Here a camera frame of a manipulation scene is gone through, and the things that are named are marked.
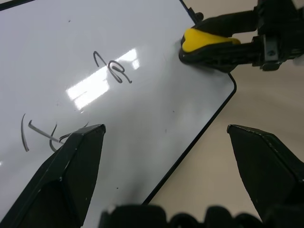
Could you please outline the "white whiteboard with black frame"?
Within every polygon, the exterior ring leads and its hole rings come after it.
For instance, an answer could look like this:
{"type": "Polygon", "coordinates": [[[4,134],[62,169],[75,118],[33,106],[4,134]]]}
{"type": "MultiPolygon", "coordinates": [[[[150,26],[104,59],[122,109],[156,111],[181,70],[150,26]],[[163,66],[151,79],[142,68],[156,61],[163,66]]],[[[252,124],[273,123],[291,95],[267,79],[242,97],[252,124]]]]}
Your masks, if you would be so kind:
{"type": "Polygon", "coordinates": [[[0,220],[65,135],[104,124],[85,227],[111,204],[142,203],[235,91],[185,65],[181,0],[0,4],[0,220]]]}

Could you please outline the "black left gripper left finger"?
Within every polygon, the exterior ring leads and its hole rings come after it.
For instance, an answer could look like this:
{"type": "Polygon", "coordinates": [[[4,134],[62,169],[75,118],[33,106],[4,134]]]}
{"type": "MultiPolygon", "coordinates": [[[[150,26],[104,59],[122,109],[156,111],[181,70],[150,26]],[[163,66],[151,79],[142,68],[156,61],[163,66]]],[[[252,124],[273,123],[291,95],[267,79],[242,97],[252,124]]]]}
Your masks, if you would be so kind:
{"type": "Polygon", "coordinates": [[[36,171],[0,228],[81,228],[95,190],[104,124],[73,132],[36,171]]]}

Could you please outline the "yellow eraser with black felt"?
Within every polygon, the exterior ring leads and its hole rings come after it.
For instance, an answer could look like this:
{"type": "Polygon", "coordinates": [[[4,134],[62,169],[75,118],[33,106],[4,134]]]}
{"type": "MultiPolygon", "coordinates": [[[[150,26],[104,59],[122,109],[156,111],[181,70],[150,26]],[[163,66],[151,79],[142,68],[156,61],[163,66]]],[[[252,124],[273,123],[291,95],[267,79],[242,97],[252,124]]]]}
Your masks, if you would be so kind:
{"type": "Polygon", "coordinates": [[[184,64],[196,64],[214,67],[222,67],[219,62],[218,52],[223,48],[240,45],[236,38],[227,38],[189,28],[185,31],[180,45],[179,59],[184,64]]]}

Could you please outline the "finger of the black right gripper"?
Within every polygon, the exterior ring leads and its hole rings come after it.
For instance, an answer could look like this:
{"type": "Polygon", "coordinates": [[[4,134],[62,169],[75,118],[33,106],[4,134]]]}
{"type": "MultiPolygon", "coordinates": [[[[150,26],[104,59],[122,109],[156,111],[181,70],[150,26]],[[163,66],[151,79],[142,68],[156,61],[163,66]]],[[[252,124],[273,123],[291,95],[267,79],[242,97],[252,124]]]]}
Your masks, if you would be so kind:
{"type": "Polygon", "coordinates": [[[252,32],[257,29],[257,9],[219,15],[198,22],[195,29],[222,37],[232,37],[237,33],[252,32]]]}
{"type": "Polygon", "coordinates": [[[195,67],[208,67],[230,73],[238,65],[261,62],[264,48],[259,42],[233,44],[232,42],[211,44],[187,53],[180,50],[180,61],[195,67]]]}

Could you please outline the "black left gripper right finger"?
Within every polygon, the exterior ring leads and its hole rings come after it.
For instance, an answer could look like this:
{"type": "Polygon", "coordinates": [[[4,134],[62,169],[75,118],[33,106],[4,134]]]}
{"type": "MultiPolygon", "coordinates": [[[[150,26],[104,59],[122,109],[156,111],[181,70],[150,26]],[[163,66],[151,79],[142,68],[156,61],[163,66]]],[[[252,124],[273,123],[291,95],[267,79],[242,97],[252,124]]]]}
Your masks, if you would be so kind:
{"type": "Polygon", "coordinates": [[[263,223],[304,223],[304,162],[272,133],[227,128],[244,187],[263,223]]]}

